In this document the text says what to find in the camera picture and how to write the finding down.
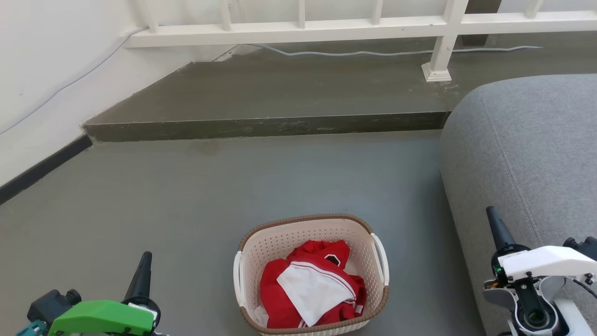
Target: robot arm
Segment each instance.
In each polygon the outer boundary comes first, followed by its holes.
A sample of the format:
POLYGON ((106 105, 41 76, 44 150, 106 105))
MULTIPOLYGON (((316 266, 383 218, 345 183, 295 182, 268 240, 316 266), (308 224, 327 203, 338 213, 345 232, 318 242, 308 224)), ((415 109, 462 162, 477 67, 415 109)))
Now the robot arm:
POLYGON ((487 208, 496 252, 491 258, 495 280, 484 283, 483 295, 493 304, 510 310, 508 321, 512 335, 518 336, 591 336, 587 322, 570 300, 553 300, 572 278, 593 284, 597 274, 597 240, 589 237, 577 244, 569 238, 564 246, 538 249, 516 244, 493 207, 487 208))
POLYGON ((563 246, 543 246, 498 257, 508 279, 517 281, 529 276, 570 276, 579 281, 597 274, 597 261, 563 246))
POLYGON ((17 336, 70 336, 71 334, 110 334, 159 336, 155 328, 161 312, 149 298, 151 252, 145 252, 122 302, 81 301, 71 289, 66 295, 52 290, 35 300, 27 318, 31 324, 17 336))

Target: gray floor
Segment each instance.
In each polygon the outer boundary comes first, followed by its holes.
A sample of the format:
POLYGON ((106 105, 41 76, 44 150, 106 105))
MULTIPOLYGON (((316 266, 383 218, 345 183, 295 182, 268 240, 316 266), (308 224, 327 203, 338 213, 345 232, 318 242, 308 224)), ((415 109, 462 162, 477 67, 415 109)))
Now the gray floor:
POLYGON ((232 261, 251 228, 351 213, 380 236, 390 300, 353 335, 482 335, 438 168, 439 131, 103 143, 0 206, 0 325, 46 291, 120 300, 154 253, 160 330, 254 335, 232 261))
MULTIPOLYGON (((474 88, 536 75, 597 72, 597 32, 490 36, 508 53, 455 53, 451 82, 427 83, 430 54, 283 56, 269 50, 189 65, 89 120, 88 125, 452 111, 474 88)), ((274 44, 287 52, 432 50, 435 38, 274 44)))

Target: laundry basket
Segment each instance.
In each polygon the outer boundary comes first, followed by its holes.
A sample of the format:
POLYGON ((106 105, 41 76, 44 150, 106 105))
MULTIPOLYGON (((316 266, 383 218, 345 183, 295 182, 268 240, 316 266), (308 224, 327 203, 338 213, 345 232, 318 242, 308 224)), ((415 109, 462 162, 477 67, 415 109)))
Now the laundry basket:
POLYGON ((389 294, 390 274, 383 245, 363 220, 344 214, 284 219, 251 230, 234 258, 234 290, 242 317, 263 335, 332 336, 357 330, 381 312, 389 294), (267 262, 286 258, 308 240, 344 240, 350 247, 349 263, 365 282, 367 303, 361 317, 321 326, 270 329, 259 326, 255 308, 261 302, 259 284, 267 262))

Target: railing post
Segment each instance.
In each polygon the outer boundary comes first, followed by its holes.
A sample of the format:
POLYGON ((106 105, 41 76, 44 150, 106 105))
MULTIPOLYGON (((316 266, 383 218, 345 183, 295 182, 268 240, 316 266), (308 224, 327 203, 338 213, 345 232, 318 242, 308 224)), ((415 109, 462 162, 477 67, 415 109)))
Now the railing post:
POLYGON ((238 4, 238 14, 243 23, 249 23, 249 15, 247 14, 247 3, 244 0, 236 0, 238 4))
POLYGON ((228 8, 228 0, 220 0, 220 15, 222 18, 222 26, 227 32, 230 31, 232 21, 230 19, 230 8, 228 8))
POLYGON ((304 17, 304 0, 298 0, 298 27, 300 29, 304 29, 304 21, 305 21, 305 17, 304 17))
POLYGON ((383 0, 375 0, 373 4, 373 25, 379 25, 379 21, 381 20, 381 8, 383 7, 383 0))
POLYGON ((462 17, 468 2, 468 0, 448 0, 444 10, 445 34, 439 36, 435 41, 431 61, 421 66, 426 81, 444 82, 452 80, 448 72, 448 62, 452 56, 452 50, 458 37, 458 26, 462 24, 462 17))
POLYGON ((137 0, 137 7, 141 12, 143 21, 145 21, 145 24, 149 26, 149 31, 154 34, 157 33, 159 25, 158 22, 151 15, 151 8, 149 8, 149 0, 137 0))
POLYGON ((541 5, 543 5, 543 0, 531 0, 531 3, 528 4, 527 10, 524 13, 526 17, 529 19, 534 19, 537 17, 537 13, 539 9, 541 9, 541 5))

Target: gray wire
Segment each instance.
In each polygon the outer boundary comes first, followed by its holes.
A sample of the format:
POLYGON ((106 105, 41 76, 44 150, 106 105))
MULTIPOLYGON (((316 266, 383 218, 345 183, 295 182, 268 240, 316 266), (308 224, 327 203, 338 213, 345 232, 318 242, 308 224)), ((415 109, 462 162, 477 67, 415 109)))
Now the gray wire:
MULTIPOLYGON (((335 57, 344 57, 344 56, 354 56, 354 55, 373 55, 373 56, 402 56, 402 55, 416 55, 416 54, 431 54, 433 50, 422 50, 422 51, 406 51, 403 53, 373 53, 371 51, 356 51, 354 53, 320 53, 318 51, 300 51, 298 53, 287 53, 286 51, 282 51, 280 49, 276 49, 274 47, 270 47, 266 44, 250 44, 254 47, 265 48, 268 50, 275 51, 282 55, 286 56, 299 56, 299 55, 319 55, 319 56, 335 56, 335 57)), ((456 49, 453 50, 453 53, 472 53, 476 51, 514 51, 520 49, 539 49, 543 47, 536 47, 534 45, 521 45, 519 47, 512 47, 512 48, 472 48, 472 49, 456 49)))
POLYGON ((585 286, 584 283, 576 280, 575 278, 571 278, 571 279, 574 283, 576 283, 577 285, 584 288, 585 291, 589 292, 591 295, 593 295, 597 299, 597 294, 595 292, 593 292, 589 287, 585 286))
POLYGON ((56 97, 57 94, 59 94, 62 90, 66 89, 67 87, 71 86, 74 83, 77 83, 79 80, 81 80, 83 77, 89 75, 90 73, 92 73, 93 70, 99 68, 102 64, 106 63, 106 61, 108 59, 110 59, 110 57, 112 57, 112 55, 114 55, 119 49, 120 47, 122 47, 122 45, 124 44, 124 42, 126 42, 128 40, 129 37, 131 37, 131 35, 136 34, 140 31, 145 30, 146 28, 138 28, 133 30, 132 32, 128 33, 126 35, 125 38, 122 39, 122 41, 120 42, 120 44, 118 44, 118 46, 105 58, 103 59, 100 63, 98 63, 97 65, 95 65, 91 70, 87 71, 86 73, 84 73, 83 75, 79 76, 77 79, 75 79, 74 81, 64 85, 63 87, 61 87, 60 89, 58 89, 56 92, 54 92, 48 99, 45 99, 42 103, 38 104, 36 108, 32 109, 30 112, 25 113, 21 116, 19 116, 18 118, 16 118, 12 123, 9 123, 7 126, 3 127, 0 129, 0 135, 3 135, 4 133, 6 133, 9 129, 12 129, 13 127, 15 127, 16 125, 18 125, 19 123, 21 123, 23 120, 25 120, 27 117, 29 117, 30 115, 34 114, 35 112, 37 112, 37 110, 41 109, 47 102, 49 102, 52 98, 56 97))

